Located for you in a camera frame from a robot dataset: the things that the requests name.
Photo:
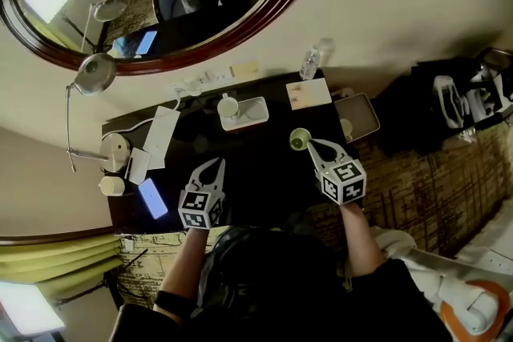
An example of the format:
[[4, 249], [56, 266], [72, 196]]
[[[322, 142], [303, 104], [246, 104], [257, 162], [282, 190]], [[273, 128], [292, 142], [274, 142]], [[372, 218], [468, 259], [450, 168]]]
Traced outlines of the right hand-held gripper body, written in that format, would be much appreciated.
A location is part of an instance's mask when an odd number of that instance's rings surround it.
[[366, 172], [357, 159], [348, 155], [329, 162], [323, 160], [323, 170], [316, 177], [321, 193], [339, 206], [366, 194]]

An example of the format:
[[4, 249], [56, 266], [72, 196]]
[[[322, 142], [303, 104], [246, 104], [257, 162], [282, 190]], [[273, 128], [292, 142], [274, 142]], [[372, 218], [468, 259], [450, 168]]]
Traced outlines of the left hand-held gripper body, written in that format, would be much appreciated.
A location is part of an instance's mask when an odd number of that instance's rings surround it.
[[223, 180], [205, 185], [191, 179], [182, 192], [178, 212], [184, 228], [212, 229], [224, 211]]

